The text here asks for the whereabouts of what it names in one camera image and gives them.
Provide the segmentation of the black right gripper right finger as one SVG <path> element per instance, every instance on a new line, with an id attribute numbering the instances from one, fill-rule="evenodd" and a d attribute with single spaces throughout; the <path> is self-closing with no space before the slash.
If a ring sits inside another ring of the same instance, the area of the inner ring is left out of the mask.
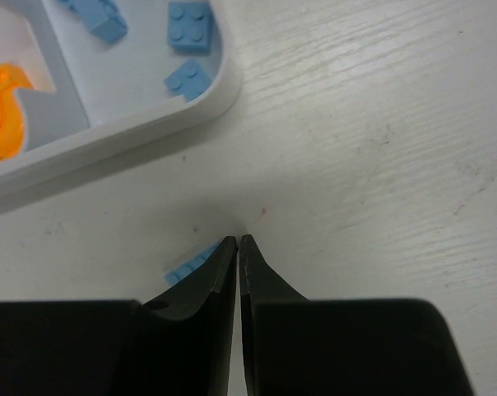
<path id="1" fill-rule="evenodd" d="M 471 395 L 446 320 L 422 299 L 310 300 L 239 244 L 251 395 Z"/>

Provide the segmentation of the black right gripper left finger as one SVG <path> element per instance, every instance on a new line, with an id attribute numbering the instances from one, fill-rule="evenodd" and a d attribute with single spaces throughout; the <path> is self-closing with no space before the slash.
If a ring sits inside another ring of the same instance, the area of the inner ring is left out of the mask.
<path id="1" fill-rule="evenodd" d="M 0 302 L 0 395 L 224 395 L 237 244 L 154 299 Z"/>

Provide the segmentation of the light blue lego pair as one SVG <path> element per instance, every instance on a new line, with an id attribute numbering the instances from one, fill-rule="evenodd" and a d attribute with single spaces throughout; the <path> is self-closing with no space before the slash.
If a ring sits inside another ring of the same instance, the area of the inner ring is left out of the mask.
<path id="1" fill-rule="evenodd" d="M 203 251 L 199 252 L 197 255 L 186 260 L 183 264 L 169 271 L 164 276 L 164 279 L 168 283 L 168 286 L 169 287 L 175 286 L 181 280 L 183 280 L 184 278 L 191 275 L 194 271 L 196 271 L 200 266 L 202 266 L 206 262 L 206 260 L 211 256 L 211 254 L 217 249 L 219 244 L 220 243 L 217 242 L 210 245 Z"/>

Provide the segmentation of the orange curved lego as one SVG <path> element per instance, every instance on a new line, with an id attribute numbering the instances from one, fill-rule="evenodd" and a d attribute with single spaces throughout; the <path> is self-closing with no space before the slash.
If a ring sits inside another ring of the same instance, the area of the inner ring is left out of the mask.
<path id="1" fill-rule="evenodd" d="M 26 135 L 17 89 L 33 89 L 24 70 L 15 64 L 0 64 L 0 161 L 16 156 Z"/>

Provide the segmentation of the light blue lego small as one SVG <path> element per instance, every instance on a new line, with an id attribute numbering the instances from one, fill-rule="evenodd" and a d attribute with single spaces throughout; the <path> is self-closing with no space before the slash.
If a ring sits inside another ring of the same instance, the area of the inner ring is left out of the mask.
<path id="1" fill-rule="evenodd" d="M 167 42 L 181 53 L 209 54 L 215 19 L 208 2 L 170 2 Z"/>

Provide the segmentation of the light blue lego brick side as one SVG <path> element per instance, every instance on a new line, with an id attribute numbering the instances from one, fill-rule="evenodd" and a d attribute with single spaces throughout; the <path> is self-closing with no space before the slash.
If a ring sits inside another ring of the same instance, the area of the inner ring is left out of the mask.
<path id="1" fill-rule="evenodd" d="M 118 6 L 109 0 L 63 0 L 63 7 L 76 15 L 85 29 L 106 44 L 116 43 L 128 31 Z"/>

